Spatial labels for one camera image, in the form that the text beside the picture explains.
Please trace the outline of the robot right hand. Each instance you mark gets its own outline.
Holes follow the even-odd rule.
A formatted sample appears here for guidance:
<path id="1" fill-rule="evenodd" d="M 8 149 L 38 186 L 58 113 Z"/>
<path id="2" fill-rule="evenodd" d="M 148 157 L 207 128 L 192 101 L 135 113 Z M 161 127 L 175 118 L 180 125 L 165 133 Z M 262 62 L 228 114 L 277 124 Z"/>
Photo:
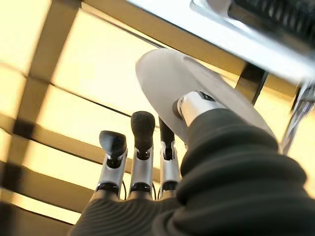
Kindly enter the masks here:
<path id="1" fill-rule="evenodd" d="M 315 201 L 300 165 L 276 140 L 226 108 L 210 107 L 188 126 L 175 196 L 127 201 L 102 184 L 72 236 L 312 236 Z"/>

